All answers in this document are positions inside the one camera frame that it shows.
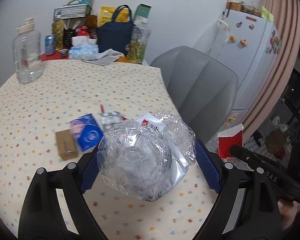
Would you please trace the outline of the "person's right hand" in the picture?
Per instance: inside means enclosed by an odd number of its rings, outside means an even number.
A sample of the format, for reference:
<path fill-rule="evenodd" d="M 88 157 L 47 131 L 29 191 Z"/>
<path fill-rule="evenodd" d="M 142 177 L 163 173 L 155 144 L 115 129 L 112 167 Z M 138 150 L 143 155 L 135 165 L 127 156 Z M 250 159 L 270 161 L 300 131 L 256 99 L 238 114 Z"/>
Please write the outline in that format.
<path fill-rule="evenodd" d="M 285 231 L 293 224 L 296 214 L 298 213 L 299 204 L 295 201 L 289 202 L 283 199 L 280 199 L 277 204 L 282 216 L 282 230 Z"/>

